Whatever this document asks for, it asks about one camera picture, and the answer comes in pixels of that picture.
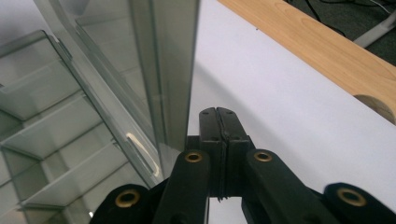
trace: screw hole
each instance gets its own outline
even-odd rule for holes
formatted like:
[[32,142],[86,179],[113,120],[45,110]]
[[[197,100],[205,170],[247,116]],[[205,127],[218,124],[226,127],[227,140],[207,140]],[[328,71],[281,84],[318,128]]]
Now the screw hole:
[[202,155],[198,152],[190,152],[186,155],[185,159],[189,162],[198,162],[202,160]]
[[256,152],[254,154],[254,158],[256,158],[256,160],[258,161],[271,161],[272,160],[272,156],[266,152]]
[[135,189],[126,189],[121,192],[116,198],[116,206],[120,208],[131,207],[140,200],[140,194]]
[[353,189],[340,188],[337,195],[342,201],[353,206],[362,207],[367,204],[364,197]]

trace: glass cabinet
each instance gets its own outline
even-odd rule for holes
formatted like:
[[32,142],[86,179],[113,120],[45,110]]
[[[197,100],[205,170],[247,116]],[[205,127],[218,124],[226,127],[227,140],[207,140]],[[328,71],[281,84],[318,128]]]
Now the glass cabinet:
[[88,223],[184,149],[198,1],[35,4],[50,32],[0,46],[0,223]]

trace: white surface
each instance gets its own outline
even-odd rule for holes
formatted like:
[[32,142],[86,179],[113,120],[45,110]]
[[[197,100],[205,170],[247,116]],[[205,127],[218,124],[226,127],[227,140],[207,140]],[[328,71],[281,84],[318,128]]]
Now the white surface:
[[[396,211],[396,127],[231,10],[203,0],[189,134],[212,106],[235,111],[256,147],[278,154],[310,188],[347,182]],[[229,215],[235,221],[227,223],[241,223],[235,210]]]

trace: black cable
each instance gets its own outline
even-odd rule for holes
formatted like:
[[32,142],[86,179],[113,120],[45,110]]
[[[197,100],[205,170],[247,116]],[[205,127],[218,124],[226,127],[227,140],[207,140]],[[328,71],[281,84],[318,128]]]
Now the black cable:
[[335,32],[337,32],[340,35],[346,36],[346,34],[344,34],[344,32],[342,32],[340,29],[337,29],[333,26],[330,26],[329,24],[323,23],[320,19],[320,16],[318,15],[318,13],[314,10],[314,8],[312,7],[311,3],[309,2],[309,0],[305,0],[306,4],[308,5],[309,9],[311,9],[312,13],[314,14],[315,18],[317,19],[318,22],[321,22],[323,25],[329,27],[330,29],[334,30]]
[[308,5],[308,7],[311,9],[312,13],[314,14],[315,18],[317,19],[318,22],[321,22],[321,19],[318,15],[318,13],[314,10],[314,8],[312,7],[311,3],[309,2],[309,0],[305,0],[306,4]]
[[[367,5],[367,4],[363,4],[363,3],[358,3],[358,2],[356,2],[356,0],[342,0],[342,1],[319,0],[319,2],[325,3],[325,4],[353,4],[353,5],[360,6],[360,7],[379,7],[379,5]],[[387,0],[382,0],[382,2],[384,2],[384,4],[381,4],[382,6],[396,5],[396,2],[391,2],[391,1],[387,1]]]

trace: wooden shelf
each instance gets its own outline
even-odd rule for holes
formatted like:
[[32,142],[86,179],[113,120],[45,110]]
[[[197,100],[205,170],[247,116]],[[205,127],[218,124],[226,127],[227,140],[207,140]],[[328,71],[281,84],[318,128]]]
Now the wooden shelf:
[[219,1],[345,91],[374,97],[396,113],[395,66],[282,0]]

